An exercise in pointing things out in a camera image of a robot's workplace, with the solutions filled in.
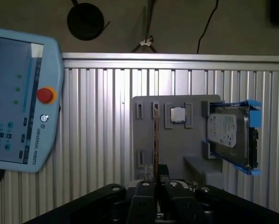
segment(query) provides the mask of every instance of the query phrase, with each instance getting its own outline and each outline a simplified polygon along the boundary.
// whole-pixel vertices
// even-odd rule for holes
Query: dark cable
[[[72,3],[73,3],[74,6],[77,6],[77,5],[78,5],[77,0],[71,0],[71,1],[72,1]]]
[[[206,31],[207,31],[207,28],[208,28],[208,26],[209,26],[209,23],[210,23],[210,21],[211,21],[211,18],[212,18],[212,16],[213,16],[214,12],[217,10],[218,2],[219,2],[219,0],[216,0],[215,7],[214,7],[214,9],[212,10],[212,12],[211,12],[211,14],[210,14],[210,16],[209,16],[209,19],[208,19],[208,22],[207,22],[207,24],[206,24],[206,26],[205,26],[204,32],[202,33],[202,35],[201,35],[201,37],[200,37],[200,39],[199,39],[199,42],[198,42],[198,44],[197,44],[197,50],[196,50],[196,53],[197,53],[197,54],[199,53],[199,50],[200,50],[201,40],[202,40],[202,38],[204,37],[204,35],[205,35]]]
[[[102,31],[104,31],[105,30],[105,28],[107,28],[107,26],[110,24],[111,22],[110,21],[108,21],[108,23],[104,26],[104,28],[103,28],[103,30]]]
[[[146,30],[145,39],[148,39],[148,37],[149,37],[152,15],[153,15],[153,10],[154,10],[154,5],[156,2],[157,2],[157,0],[148,0],[148,8],[147,8],[148,17],[147,17],[147,30]]]

